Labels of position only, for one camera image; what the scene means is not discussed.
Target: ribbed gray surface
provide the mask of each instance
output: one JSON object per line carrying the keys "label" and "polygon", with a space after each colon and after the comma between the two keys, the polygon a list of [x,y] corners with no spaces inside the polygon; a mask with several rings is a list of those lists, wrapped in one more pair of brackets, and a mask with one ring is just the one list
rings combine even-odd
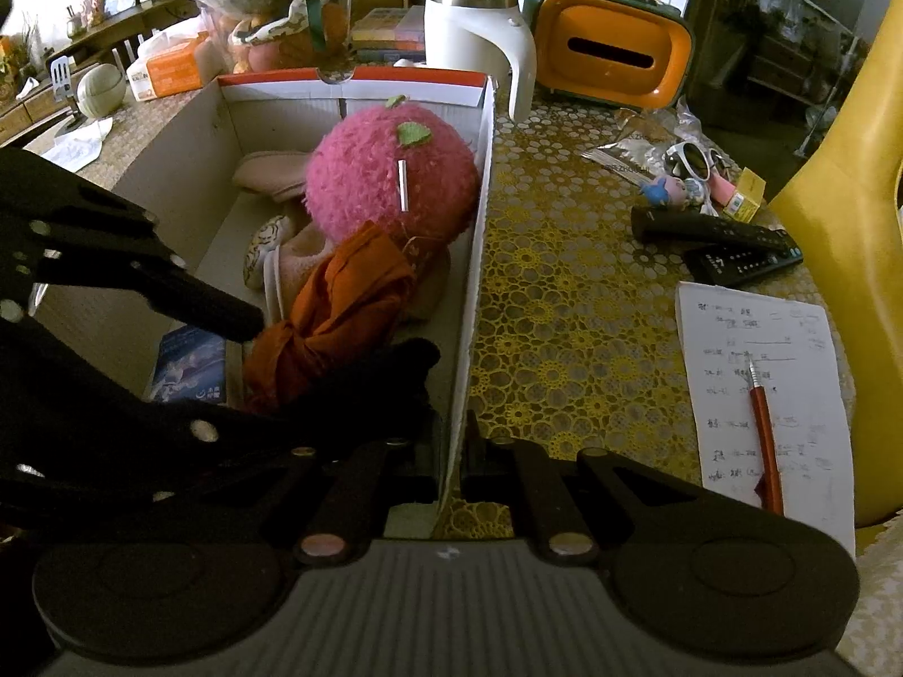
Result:
{"label": "ribbed gray surface", "polygon": [[525,542],[374,542],[346,568],[302,577],[263,628],[182,665],[118,667],[71,653],[45,677],[850,677],[833,654],[715,665],[626,621],[593,573]]}

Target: pen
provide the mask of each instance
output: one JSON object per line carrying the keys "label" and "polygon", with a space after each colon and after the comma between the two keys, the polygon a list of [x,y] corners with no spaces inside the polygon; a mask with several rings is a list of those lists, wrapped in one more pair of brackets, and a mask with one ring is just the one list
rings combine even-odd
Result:
{"label": "pen", "polygon": [[756,493],[762,500],[762,506],[776,515],[784,514],[784,497],[781,495],[781,477],[778,473],[778,461],[775,459],[775,436],[771,429],[769,401],[765,397],[765,387],[759,378],[759,372],[752,363],[752,357],[746,352],[749,364],[749,400],[752,402],[752,413],[756,418],[756,429],[759,432],[759,445],[762,448],[762,478],[756,486]]}

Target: green ribbon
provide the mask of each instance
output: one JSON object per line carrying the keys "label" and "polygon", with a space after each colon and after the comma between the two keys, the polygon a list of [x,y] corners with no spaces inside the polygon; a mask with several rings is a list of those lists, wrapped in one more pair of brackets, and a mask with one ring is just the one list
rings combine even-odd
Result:
{"label": "green ribbon", "polygon": [[326,33],[323,30],[323,3],[320,0],[304,0],[307,3],[307,20],[310,23],[310,42],[317,51],[326,50]]}

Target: black remote control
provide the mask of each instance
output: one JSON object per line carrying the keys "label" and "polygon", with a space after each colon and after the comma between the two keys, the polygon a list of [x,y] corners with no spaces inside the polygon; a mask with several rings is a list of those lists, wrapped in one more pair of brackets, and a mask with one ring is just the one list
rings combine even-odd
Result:
{"label": "black remote control", "polygon": [[683,261],[697,282],[737,288],[775,270],[803,261],[803,252],[783,229],[775,231],[784,241],[783,250],[747,249],[723,244],[691,249]]}
{"label": "black remote control", "polygon": [[679,213],[635,205],[630,211],[630,228],[635,239],[644,244],[659,239],[676,239],[778,252],[787,246],[784,235],[771,229],[719,216],[704,216],[696,211]]}

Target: yellow floral tablecloth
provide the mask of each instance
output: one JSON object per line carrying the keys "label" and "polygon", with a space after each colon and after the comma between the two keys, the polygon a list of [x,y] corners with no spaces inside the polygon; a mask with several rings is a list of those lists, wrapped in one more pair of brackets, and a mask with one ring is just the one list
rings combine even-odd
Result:
{"label": "yellow floral tablecloth", "polygon": [[[700,483],[674,321],[691,280],[672,247],[630,233],[638,189],[581,157],[612,142],[613,111],[538,95],[520,128],[499,105],[473,344],[471,409],[486,437],[543,444],[559,459],[604,446]],[[774,223],[767,211],[759,222]],[[746,289],[823,304],[805,266]],[[848,416],[852,375],[836,332]],[[512,536],[507,508],[455,490],[437,536]]]}

